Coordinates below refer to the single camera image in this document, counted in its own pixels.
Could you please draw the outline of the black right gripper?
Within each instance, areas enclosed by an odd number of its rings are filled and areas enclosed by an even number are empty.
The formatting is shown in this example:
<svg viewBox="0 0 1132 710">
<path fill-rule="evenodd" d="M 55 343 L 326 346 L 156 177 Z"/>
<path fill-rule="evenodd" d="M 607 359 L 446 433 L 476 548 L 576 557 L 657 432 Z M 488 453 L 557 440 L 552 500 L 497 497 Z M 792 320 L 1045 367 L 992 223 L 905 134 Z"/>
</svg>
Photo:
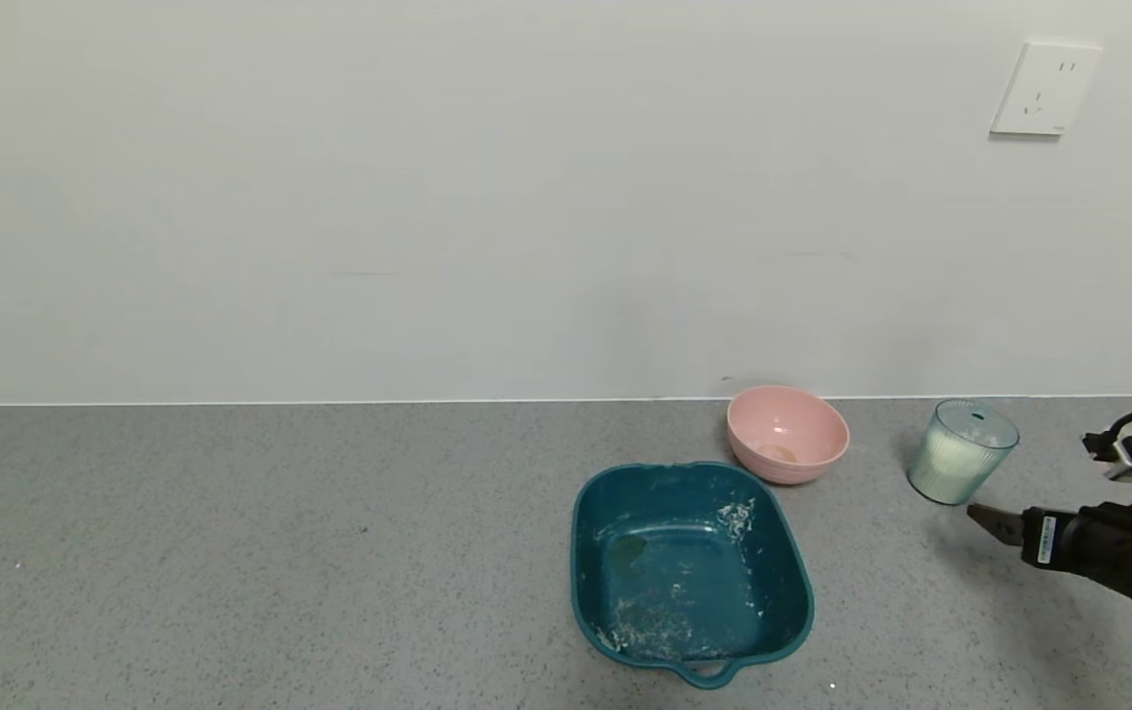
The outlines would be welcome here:
<svg viewBox="0 0 1132 710">
<path fill-rule="evenodd" d="M 1027 565 L 1132 593 L 1129 505 L 1084 505 L 1077 512 L 1031 507 L 1017 513 L 972 503 L 966 513 L 1000 542 L 1023 546 Z"/>
</svg>

